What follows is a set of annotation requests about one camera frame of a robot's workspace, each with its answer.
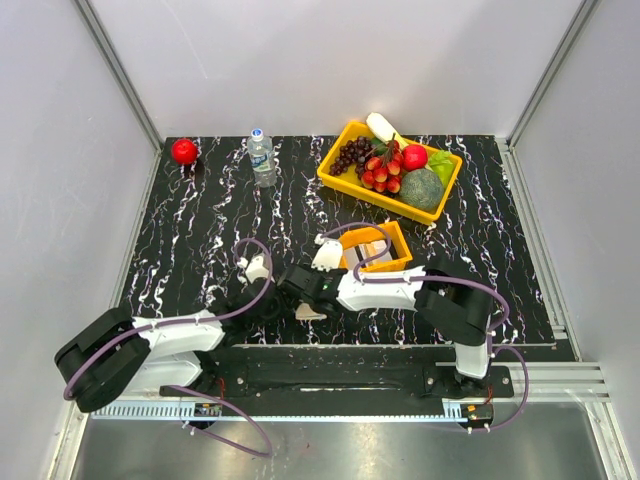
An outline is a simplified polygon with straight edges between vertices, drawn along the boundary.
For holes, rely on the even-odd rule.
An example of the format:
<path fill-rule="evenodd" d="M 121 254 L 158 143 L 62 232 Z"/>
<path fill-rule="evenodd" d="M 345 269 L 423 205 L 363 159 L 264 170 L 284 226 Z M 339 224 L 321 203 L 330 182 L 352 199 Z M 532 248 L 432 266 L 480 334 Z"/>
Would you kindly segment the beige leather card holder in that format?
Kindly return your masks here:
<path fill-rule="evenodd" d="M 305 302 L 301 303 L 295 310 L 295 319 L 297 321 L 325 320 L 326 318 L 326 314 L 316 312 Z"/>

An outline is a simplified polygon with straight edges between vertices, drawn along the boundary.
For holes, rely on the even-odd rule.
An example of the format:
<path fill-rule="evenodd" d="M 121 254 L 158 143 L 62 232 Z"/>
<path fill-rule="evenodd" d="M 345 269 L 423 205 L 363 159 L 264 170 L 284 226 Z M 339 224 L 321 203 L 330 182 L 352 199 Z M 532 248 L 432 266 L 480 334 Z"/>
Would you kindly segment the small yellow card bin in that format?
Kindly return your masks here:
<path fill-rule="evenodd" d="M 373 259 L 387 246 L 385 235 L 372 227 L 349 230 L 342 234 L 339 241 L 343 255 L 339 267 L 352 270 L 359 261 L 365 260 L 363 272 L 394 272 L 404 270 L 413 255 L 397 221 L 379 224 L 390 238 L 390 247 L 386 253 Z"/>

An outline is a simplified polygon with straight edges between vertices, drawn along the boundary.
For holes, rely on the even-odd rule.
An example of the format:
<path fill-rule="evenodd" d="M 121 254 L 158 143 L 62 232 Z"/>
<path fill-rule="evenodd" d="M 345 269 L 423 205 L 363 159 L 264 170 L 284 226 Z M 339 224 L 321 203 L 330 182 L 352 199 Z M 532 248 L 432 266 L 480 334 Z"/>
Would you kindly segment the credit card stack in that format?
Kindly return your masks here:
<path fill-rule="evenodd" d="M 345 265 L 353 269 L 360 261 L 365 260 L 364 267 L 371 267 L 381 263 L 391 262 L 395 259 L 395 250 L 390 247 L 383 255 L 379 254 L 386 248 L 385 240 L 376 240 L 368 243 L 360 243 L 347 248 L 343 253 Z"/>

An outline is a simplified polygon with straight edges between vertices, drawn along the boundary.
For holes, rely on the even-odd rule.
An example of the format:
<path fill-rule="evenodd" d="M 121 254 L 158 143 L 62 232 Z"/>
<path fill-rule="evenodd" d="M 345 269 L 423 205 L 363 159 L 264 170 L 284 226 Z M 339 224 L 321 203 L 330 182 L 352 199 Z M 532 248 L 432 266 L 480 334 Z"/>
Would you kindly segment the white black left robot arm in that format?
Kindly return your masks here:
<path fill-rule="evenodd" d="M 123 395 L 157 393 L 179 385 L 205 395 L 216 370 L 199 357 L 232 344 L 251 323 L 276 311 L 276 288 L 268 256 L 241 259 L 248 284 L 210 310 L 149 319 L 111 308 L 67 342 L 54 356 L 66 382 L 63 396 L 92 413 Z"/>

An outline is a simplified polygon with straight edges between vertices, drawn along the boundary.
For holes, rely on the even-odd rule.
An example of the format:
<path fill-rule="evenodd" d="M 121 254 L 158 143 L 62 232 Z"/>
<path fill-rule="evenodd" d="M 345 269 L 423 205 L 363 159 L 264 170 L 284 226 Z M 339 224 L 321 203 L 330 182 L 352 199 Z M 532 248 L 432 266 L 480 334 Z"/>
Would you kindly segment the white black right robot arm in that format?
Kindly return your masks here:
<path fill-rule="evenodd" d="M 491 382 L 489 320 L 494 305 L 504 305 L 504 298 L 486 285 L 454 277 L 435 265 L 396 271 L 364 269 L 389 248 L 386 241 L 381 252 L 342 268 L 343 247 L 336 240 L 323 240 L 312 263 L 289 266 L 278 287 L 315 314 L 369 309 L 414 312 L 453 343 L 457 388 L 469 396 L 480 394 Z"/>

